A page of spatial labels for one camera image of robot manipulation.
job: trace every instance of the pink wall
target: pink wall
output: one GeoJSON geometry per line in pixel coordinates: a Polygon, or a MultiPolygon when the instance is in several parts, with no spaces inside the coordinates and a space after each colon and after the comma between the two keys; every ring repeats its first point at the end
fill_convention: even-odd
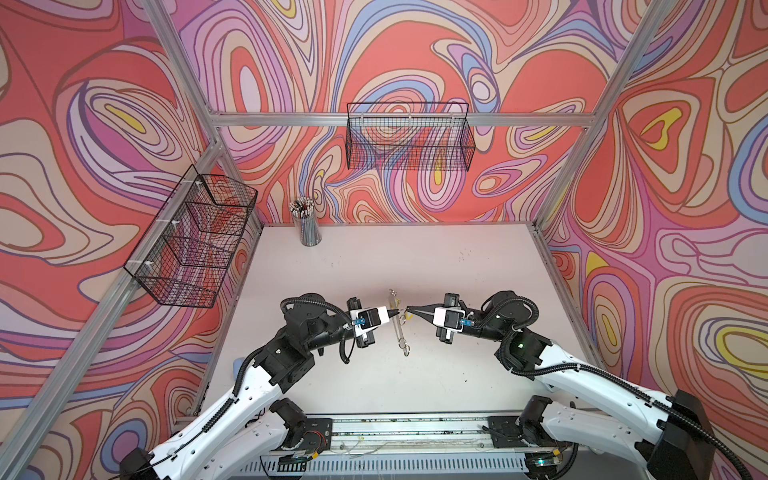
{"type": "MultiPolygon", "coordinates": [[[[72,3],[0,2],[0,441],[207,145],[140,2],[72,3]]],[[[211,310],[137,296],[28,480],[108,478],[170,435],[252,244],[211,310]]]]}
{"type": "MultiPolygon", "coordinates": [[[[635,0],[167,4],[212,108],[229,112],[452,99],[477,112],[589,112],[645,12],[635,0]]],[[[478,127],[469,172],[404,174],[349,171],[345,132],[222,130],[269,223],[296,195],[328,223],[530,221],[578,135],[478,127]]]]}
{"type": "Polygon", "coordinates": [[[546,228],[609,370],[698,396],[763,479],[767,138],[768,4],[681,2],[546,228]]]}

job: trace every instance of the aluminum frame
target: aluminum frame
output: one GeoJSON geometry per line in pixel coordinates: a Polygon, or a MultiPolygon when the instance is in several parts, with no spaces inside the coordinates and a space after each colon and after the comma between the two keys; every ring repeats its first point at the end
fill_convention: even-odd
{"type": "Polygon", "coordinates": [[[616,70],[611,75],[611,78],[608,79],[608,83],[605,85],[605,89],[598,100],[597,107],[594,109],[595,119],[591,125],[592,127],[582,131],[574,143],[571,154],[565,160],[547,192],[544,203],[541,204],[541,208],[536,213],[534,224],[539,225],[541,220],[548,219],[558,207],[560,197],[573,183],[576,171],[584,163],[594,141],[598,139],[603,124],[607,121],[608,115],[616,105],[624,87],[627,86],[637,64],[643,58],[650,42],[661,26],[661,22],[678,1],[653,0],[648,5],[648,9],[645,11],[643,18],[640,19],[637,30],[632,35],[627,49],[616,65],[616,70]]]}
{"type": "MultiPolygon", "coordinates": [[[[207,173],[219,155],[220,147],[210,145],[200,157],[198,168],[205,167],[207,170],[201,171],[207,173]]],[[[186,180],[194,179],[196,174],[194,170],[192,172],[186,180]]],[[[149,249],[160,239],[165,222],[171,219],[191,186],[191,181],[179,183],[128,261],[141,261],[147,256],[149,249]]],[[[125,269],[120,269],[118,278],[0,446],[1,480],[14,480],[24,473],[138,288],[138,282],[125,269]]]]}
{"type": "Polygon", "coordinates": [[[562,304],[565,314],[568,316],[568,320],[571,322],[571,326],[576,334],[576,340],[578,341],[581,351],[584,352],[584,360],[591,363],[596,367],[600,367],[603,370],[606,369],[605,361],[598,352],[597,347],[591,340],[587,326],[581,319],[581,308],[575,303],[573,297],[570,294],[568,285],[565,284],[563,276],[558,271],[558,268],[552,262],[552,255],[547,242],[541,235],[541,232],[533,225],[528,226],[528,231],[531,233],[533,243],[538,250],[538,254],[541,257],[541,262],[544,264],[549,279],[554,285],[554,291],[557,292],[558,298],[560,298],[560,304],[562,304]]]}
{"type": "MultiPolygon", "coordinates": [[[[676,3],[664,0],[653,0],[651,2],[627,50],[619,60],[616,71],[609,79],[593,113],[470,114],[468,116],[469,123],[472,126],[584,127],[585,132],[582,132],[574,144],[574,150],[555,179],[555,183],[548,192],[544,205],[538,211],[535,219],[536,224],[539,223],[539,219],[547,218],[551,210],[557,206],[558,198],[569,188],[573,179],[573,173],[586,158],[591,143],[597,138],[602,124],[607,119],[621,90],[634,71],[637,62],[650,44],[653,34],[655,34],[658,26],[664,19],[666,12],[670,11],[671,7],[676,3]]],[[[200,89],[189,60],[184,53],[184,47],[181,44],[170,15],[162,4],[162,0],[144,0],[144,7],[161,45],[167,52],[171,68],[179,77],[181,86],[187,92],[195,114],[210,140],[208,148],[197,162],[200,172],[209,173],[217,160],[222,160],[221,167],[227,175],[236,179],[242,179],[231,153],[223,142],[219,127],[251,125],[327,127],[346,124],[346,114],[335,113],[225,114],[212,112],[209,103],[200,89]]],[[[166,209],[166,212],[172,213],[174,211],[170,207],[184,197],[183,193],[184,189],[179,189],[169,199],[169,208],[166,209]]],[[[249,221],[252,222],[252,226],[256,228],[256,232],[260,236],[262,226],[256,216],[252,215],[249,221]]],[[[135,256],[145,253],[144,250],[151,245],[150,240],[156,240],[162,230],[162,225],[153,224],[150,227],[150,231],[147,232],[141,248],[137,248],[135,256]]],[[[536,227],[534,232],[534,239],[537,239],[537,235],[538,239],[540,239],[536,240],[536,244],[542,254],[542,259],[545,260],[545,264],[551,264],[551,262],[546,260],[547,255],[542,250],[542,248],[547,250],[548,248],[543,244],[538,227],[536,227]]],[[[559,274],[552,278],[556,287],[558,287],[557,279],[559,279],[559,283],[562,283],[562,278],[559,274]]],[[[561,289],[562,285],[558,287],[558,295],[561,294],[561,289]]],[[[114,324],[118,321],[136,291],[136,281],[127,272],[122,270],[109,291],[105,294],[104,299],[98,304],[94,313],[83,326],[83,329],[75,337],[67,352],[46,379],[41,390],[33,398],[29,407],[22,414],[22,417],[16,422],[5,442],[0,446],[0,480],[16,480],[26,470],[28,463],[34,457],[40,444],[54,425],[74,389],[80,383],[88,367],[90,367],[93,358],[101,350],[114,324]]],[[[569,304],[572,306],[570,300],[564,302],[564,305],[569,304]]]]}
{"type": "MultiPolygon", "coordinates": [[[[371,113],[366,117],[392,116],[371,113]]],[[[411,114],[434,117],[435,114],[411,114]]],[[[217,111],[211,120],[217,127],[345,127],[346,113],[228,113],[217,111]]],[[[590,127],[594,113],[580,114],[479,114],[467,113],[471,127],[590,127]]]]}

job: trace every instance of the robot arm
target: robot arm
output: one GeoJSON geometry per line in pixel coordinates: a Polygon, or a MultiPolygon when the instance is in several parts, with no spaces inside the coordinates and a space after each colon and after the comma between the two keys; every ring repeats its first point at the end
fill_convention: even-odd
{"type": "Polygon", "coordinates": [[[715,447],[727,450],[713,436],[696,397],[645,389],[575,358],[528,329],[538,318],[538,308],[512,291],[496,293],[480,310],[447,293],[443,304],[406,311],[435,325],[444,343],[452,343],[456,333],[500,341],[495,356],[507,370],[543,382],[550,390],[569,392],[607,414],[534,396],[518,420],[524,444],[554,439],[591,446],[636,462],[657,480],[709,478],[715,447]]]}
{"type": "MultiPolygon", "coordinates": [[[[324,347],[338,343],[348,363],[345,340],[354,338],[360,348],[372,345],[373,330],[398,313],[385,307],[363,309],[357,298],[349,299],[347,306],[349,314],[315,293],[284,300],[286,326],[245,358],[232,390],[151,452],[129,453],[120,463],[121,480],[228,478],[254,455],[280,446],[299,447],[307,433],[306,415],[290,400],[279,398],[315,365],[311,350],[322,355],[324,347]]],[[[313,452],[295,459],[309,461],[326,446],[323,439],[313,452]]]]}

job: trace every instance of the black wire basket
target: black wire basket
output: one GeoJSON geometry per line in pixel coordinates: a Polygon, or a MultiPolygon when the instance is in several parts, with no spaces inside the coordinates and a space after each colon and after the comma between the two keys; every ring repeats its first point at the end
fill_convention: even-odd
{"type": "Polygon", "coordinates": [[[346,106],[351,170],[463,170],[475,154],[469,104],[352,102],[346,106]]]}
{"type": "Polygon", "coordinates": [[[140,266],[125,268],[160,305],[212,308],[257,192],[225,175],[197,174],[192,182],[140,266]]]}

